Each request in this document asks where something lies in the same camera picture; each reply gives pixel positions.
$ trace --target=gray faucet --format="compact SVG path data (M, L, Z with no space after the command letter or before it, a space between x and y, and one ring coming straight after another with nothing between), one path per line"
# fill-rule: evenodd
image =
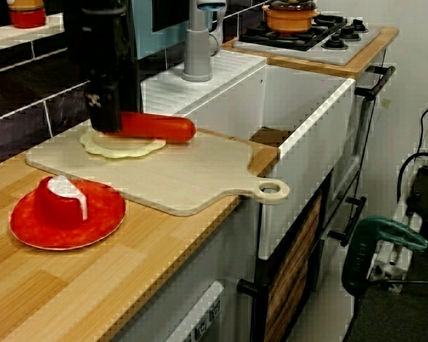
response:
M219 53L222 46L226 6L225 0L190 0L189 26L185 34L184 80L206 82L213 78L210 57ZM206 11L218 11L217 26L213 32L206 27Z

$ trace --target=black knob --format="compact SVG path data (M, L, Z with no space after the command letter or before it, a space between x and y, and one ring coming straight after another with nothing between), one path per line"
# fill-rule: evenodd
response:
M366 33L368 30L366 29L365 25L363 24L363 20L354 19L352 22L352 26L354 27L354 30L356 32L360 33Z
M340 29L340 37L345 41L359 41L360 35L355 32L354 26L344 26Z
M346 50L347 45L345 45L344 41L341 39L339 34L333 34L330 39L328 39L324 44L322 44L323 48L328 50Z
M344 26L341 28L341 34L353 34L354 33L354 27L353 26Z

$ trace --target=wooden countertop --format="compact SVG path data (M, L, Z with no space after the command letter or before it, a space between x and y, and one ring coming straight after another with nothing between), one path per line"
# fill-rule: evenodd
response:
M238 141L254 149L254 175L277 161L277 148ZM43 251L17 241L8 219L48 175L23 153L0 164L0 341L109 341L240 202L229 196L176 217L127 201L126 219L104 241Z
M223 44L222 49L247 53L254 56L262 56L267 58L267 64L271 66L281 66L283 68L298 69L311 71L313 73L324 73L326 75L339 76L343 78L357 79L370 66L372 60L398 36L399 29L393 27L379 26L381 29L380 35L377 36L366 48L361 50L347 65L336 66L334 64L326 64L320 62L306 61L291 57L275 56L269 53L261 53L257 51L248 51L242 48L233 48L233 43L236 39Z

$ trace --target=black oven handle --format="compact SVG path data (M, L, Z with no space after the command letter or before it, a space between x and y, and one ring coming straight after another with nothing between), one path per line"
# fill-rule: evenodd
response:
M257 279L255 283L240 279L236 290L254 298L250 342L264 342L266 316L268 314L268 299L271 281L267 277Z
M363 96L369 102L374 101L396 70L397 69L394 66L389 66L388 68L383 68L381 66L370 66L368 69L366 69L366 72L382 75L382 77L371 89L361 87L355 88L355 95Z
M344 233L330 231L328 232L328 237L332 239L340 240L341 246L346 247L349 244L350 237L352 236L355 227L357 226L360 215L362 214L363 208L365 208L366 197L361 197L359 200L356 198L348 197L345 201L352 205L357 205L357 210L355 210L354 216L350 219L349 225L347 226Z

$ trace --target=cabinet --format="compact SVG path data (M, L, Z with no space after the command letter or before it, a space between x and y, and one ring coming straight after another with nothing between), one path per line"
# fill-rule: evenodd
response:
M236 286L253 279L257 222L258 204L243 200L112 341L166 341L214 281L225 290L213 341L248 341L252 302Z

